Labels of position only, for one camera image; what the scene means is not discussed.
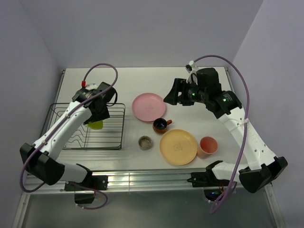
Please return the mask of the green bowl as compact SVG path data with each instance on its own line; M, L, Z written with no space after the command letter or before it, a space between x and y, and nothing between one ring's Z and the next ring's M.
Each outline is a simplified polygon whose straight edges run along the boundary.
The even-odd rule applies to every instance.
M101 130L104 126L103 120L96 121L96 122L89 122L85 124L86 127L93 129L93 130Z

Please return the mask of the pink plate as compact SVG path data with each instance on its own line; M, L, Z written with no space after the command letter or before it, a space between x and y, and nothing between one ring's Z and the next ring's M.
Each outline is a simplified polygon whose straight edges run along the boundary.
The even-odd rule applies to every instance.
M159 95L144 93L134 99L132 111L137 119L144 122L153 122L165 114L166 104Z

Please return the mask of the orange mug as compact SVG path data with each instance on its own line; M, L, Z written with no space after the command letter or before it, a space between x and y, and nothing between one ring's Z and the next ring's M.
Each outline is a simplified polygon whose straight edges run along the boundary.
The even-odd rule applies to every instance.
M168 125L172 123L172 120L165 120L163 118L156 119L153 124L153 130L158 134L164 134L167 131Z

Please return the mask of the small speckled grey cup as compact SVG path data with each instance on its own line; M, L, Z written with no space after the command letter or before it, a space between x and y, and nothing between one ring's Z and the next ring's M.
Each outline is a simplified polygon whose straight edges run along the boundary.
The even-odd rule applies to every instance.
M138 140L138 146L141 150L147 151L153 146L152 139L149 136L141 136Z

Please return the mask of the pink cup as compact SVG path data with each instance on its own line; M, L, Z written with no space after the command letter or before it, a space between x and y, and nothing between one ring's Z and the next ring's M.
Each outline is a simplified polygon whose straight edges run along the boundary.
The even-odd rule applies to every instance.
M217 141L209 136L203 137L198 145L197 156L200 159L205 159L216 153L218 150Z

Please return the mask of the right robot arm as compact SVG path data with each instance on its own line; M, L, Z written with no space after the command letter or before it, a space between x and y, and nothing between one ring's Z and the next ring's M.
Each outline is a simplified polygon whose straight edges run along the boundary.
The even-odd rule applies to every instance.
M241 183L248 192L255 193L275 180L288 166L285 157L278 157L261 139L235 93L222 89L214 68L195 70L188 79L176 78L164 102L183 106L204 104L240 146L247 164L240 165L239 161L235 164L212 163L206 168L205 175L210 185L232 179Z

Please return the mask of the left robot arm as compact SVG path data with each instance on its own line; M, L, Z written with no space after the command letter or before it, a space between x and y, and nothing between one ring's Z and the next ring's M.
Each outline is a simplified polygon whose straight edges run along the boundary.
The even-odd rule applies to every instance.
M25 143L20 148L25 170L47 185L68 181L75 182L82 190L90 188L91 170L80 164L59 163L57 158L81 125L110 117L107 104L113 97L117 97L116 90L105 82L93 89L78 90L52 127L32 145Z

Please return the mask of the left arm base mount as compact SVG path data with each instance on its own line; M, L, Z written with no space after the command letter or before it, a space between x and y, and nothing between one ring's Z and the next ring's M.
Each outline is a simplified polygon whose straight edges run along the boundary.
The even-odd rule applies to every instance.
M74 192L74 202L77 207L86 210L95 210L104 207L108 203L108 196L103 192L107 190L108 176L93 175L82 183L66 182L64 191ZM100 206L89 207L97 196L103 196L104 202Z

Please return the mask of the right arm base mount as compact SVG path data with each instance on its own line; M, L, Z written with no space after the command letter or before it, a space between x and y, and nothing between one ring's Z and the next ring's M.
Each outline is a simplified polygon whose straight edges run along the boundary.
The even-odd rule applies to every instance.
M192 172L187 182L191 183L193 188L203 188L206 199L212 202L217 199L221 201L220 196L229 184L229 180L218 180L215 175L209 171Z

